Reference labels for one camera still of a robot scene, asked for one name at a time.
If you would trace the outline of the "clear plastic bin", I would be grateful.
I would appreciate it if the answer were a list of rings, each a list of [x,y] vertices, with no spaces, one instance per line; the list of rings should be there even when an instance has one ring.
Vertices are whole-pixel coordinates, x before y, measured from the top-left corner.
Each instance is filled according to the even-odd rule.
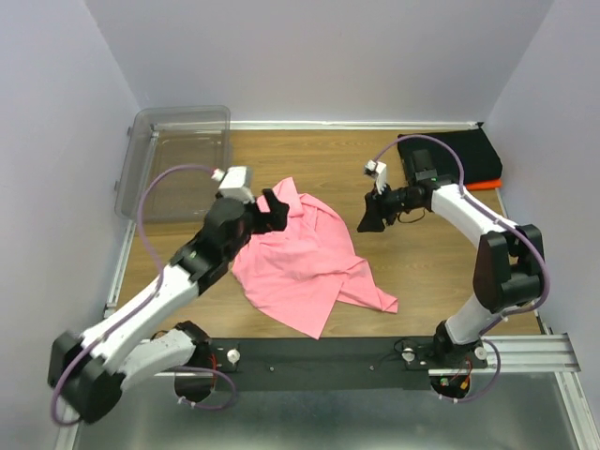
[[[114,212],[135,220],[141,196],[161,173],[175,166],[231,165],[230,110],[225,106],[151,108],[137,113],[129,142]],[[217,184],[200,170],[177,171],[148,194],[146,223],[198,222],[217,192]]]

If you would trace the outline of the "pink t shirt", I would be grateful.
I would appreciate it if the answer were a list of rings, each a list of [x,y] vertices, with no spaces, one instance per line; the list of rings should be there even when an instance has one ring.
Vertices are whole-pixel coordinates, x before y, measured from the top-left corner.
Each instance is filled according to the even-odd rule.
[[[319,199],[300,193],[291,177],[277,198],[290,206],[282,232],[254,235],[232,273],[261,313],[318,339],[335,303],[398,311],[398,299],[376,286],[368,261],[355,254],[344,220]]]

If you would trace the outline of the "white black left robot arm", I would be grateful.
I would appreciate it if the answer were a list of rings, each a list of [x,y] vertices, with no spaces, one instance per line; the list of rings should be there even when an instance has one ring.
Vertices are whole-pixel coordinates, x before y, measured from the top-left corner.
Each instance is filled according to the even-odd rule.
[[[252,235],[285,230],[289,205],[270,189],[262,194],[265,212],[255,201],[217,198],[202,228],[158,268],[157,278],[146,288],[80,336],[65,332],[52,343],[48,384],[56,425],[67,425],[57,411],[60,399],[80,420],[93,424],[135,384],[167,369],[191,371],[206,363],[206,339],[194,324],[179,325],[156,340],[144,338],[216,284]]]

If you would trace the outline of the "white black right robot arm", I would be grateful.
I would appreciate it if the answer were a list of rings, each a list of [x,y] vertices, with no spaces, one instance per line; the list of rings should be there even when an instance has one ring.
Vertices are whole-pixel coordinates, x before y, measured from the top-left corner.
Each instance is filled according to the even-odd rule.
[[[401,214],[425,209],[452,224],[476,249],[473,293],[456,314],[439,323],[432,338],[431,355],[438,365],[454,366],[499,322],[547,298],[548,270],[537,227],[500,216],[447,175],[432,174],[392,189],[379,160],[369,160],[364,173],[374,186],[365,196],[360,233],[381,233]]]

